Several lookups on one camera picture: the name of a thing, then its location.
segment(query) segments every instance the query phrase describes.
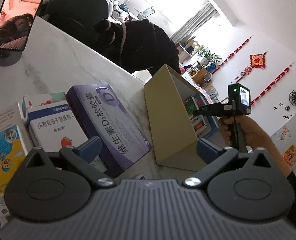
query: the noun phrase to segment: person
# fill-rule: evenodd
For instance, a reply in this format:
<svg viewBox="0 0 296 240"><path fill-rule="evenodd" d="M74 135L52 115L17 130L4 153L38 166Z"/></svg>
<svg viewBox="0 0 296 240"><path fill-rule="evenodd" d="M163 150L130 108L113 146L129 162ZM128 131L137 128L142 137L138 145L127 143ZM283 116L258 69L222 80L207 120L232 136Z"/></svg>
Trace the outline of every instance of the person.
<svg viewBox="0 0 296 240"><path fill-rule="evenodd" d="M164 30L149 22L100 20L90 47L129 73L148 70L153 76L165 64L180 74L179 50Z"/></svg>
<svg viewBox="0 0 296 240"><path fill-rule="evenodd" d="M222 136L230 141L231 132L228 130L228 125L234 123L234 118L230 117L227 119L221 119L221 134ZM273 143L270 136L250 117L246 115L235 116L235 122L240 124L241 129L244 131L247 146L252 149L258 147L264 147L271 154L274 161L281 169L284 176L288 179L295 192L295 199L292 207L288 213L287 218L296 226L296 176L291 172L286 161L280 155L277 147Z"/></svg>
<svg viewBox="0 0 296 240"><path fill-rule="evenodd" d="M0 46L28 36L33 19L32 14L25 13L6 20L0 25Z"/></svg>
<svg viewBox="0 0 296 240"><path fill-rule="evenodd" d="M246 106L250 106L248 99L249 99L249 95L247 95L246 91L244 91L243 89L240 88L240 98L241 98L241 103L246 105Z"/></svg>

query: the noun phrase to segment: small display screen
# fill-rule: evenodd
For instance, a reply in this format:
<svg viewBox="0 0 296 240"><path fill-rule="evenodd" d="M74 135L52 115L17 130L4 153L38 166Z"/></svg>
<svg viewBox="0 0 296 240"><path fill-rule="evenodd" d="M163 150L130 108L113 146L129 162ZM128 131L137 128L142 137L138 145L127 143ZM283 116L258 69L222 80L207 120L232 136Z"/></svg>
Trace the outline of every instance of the small display screen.
<svg viewBox="0 0 296 240"><path fill-rule="evenodd" d="M247 107L250 107L249 91L243 87L240 87L240 102Z"/></svg>

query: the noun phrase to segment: white box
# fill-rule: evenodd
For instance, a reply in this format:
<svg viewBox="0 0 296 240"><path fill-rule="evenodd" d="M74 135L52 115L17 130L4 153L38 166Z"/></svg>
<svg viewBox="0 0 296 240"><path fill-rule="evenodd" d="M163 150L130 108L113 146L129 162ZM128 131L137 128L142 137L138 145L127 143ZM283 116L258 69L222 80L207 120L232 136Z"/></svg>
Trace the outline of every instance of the white box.
<svg viewBox="0 0 296 240"><path fill-rule="evenodd" d="M26 149L29 152L33 148L33 144L24 123L24 115L18 102L0 111L0 132L10 126L18 125Z"/></svg>
<svg viewBox="0 0 296 240"><path fill-rule="evenodd" d="M34 106L48 105L48 104L56 103L62 100L66 100L64 92L24 96L23 103L22 103L22 110L23 110L24 117L26 117L27 108L34 107Z"/></svg>
<svg viewBox="0 0 296 240"><path fill-rule="evenodd" d="M67 101L28 108L27 115L33 143L45 152L58 152L62 147L77 147L87 141Z"/></svg>

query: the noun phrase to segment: tan cardboard divider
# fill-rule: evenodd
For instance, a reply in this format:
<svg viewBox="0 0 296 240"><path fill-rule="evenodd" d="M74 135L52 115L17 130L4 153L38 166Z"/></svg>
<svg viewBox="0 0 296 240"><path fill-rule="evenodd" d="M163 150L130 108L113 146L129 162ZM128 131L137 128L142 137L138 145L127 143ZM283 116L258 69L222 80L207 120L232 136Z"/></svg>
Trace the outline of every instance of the tan cardboard divider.
<svg viewBox="0 0 296 240"><path fill-rule="evenodd" d="M197 136L183 104L198 93L164 65L144 86L153 146L158 164L198 171L206 163L196 153Z"/></svg>

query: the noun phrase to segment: mirror stand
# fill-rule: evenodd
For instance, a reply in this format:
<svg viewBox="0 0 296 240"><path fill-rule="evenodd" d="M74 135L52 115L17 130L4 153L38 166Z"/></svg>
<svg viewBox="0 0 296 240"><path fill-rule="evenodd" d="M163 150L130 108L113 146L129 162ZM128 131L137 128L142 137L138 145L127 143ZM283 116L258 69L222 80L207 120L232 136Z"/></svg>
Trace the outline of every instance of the mirror stand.
<svg viewBox="0 0 296 240"><path fill-rule="evenodd" d="M0 66L6 67L15 64L21 58L21 51L0 49Z"/></svg>

